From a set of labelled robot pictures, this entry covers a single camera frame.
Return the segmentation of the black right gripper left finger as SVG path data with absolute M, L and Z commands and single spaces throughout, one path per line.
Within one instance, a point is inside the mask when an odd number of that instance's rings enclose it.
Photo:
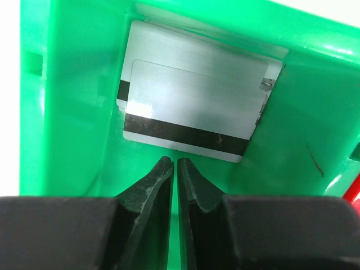
M 166 269 L 174 163 L 114 197 L 1 198 L 2 269 Z

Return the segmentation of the white VIP card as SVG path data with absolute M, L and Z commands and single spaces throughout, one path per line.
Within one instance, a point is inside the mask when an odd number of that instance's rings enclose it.
M 263 62 L 203 75 L 137 60 L 126 139 L 233 163 L 241 161 L 265 99 Z
M 267 65 L 261 90 L 266 103 L 277 80 L 282 63 L 251 53 L 237 52 L 217 42 L 195 35 L 186 35 L 141 21 L 131 24 L 121 81 L 130 84 L 135 61 L 146 61 L 203 75 L 225 74 L 232 68 L 263 62 Z

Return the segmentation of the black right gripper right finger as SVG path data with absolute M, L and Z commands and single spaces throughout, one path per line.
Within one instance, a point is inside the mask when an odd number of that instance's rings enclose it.
M 177 162 L 182 269 L 358 269 L 359 215 L 329 196 L 229 195 Z

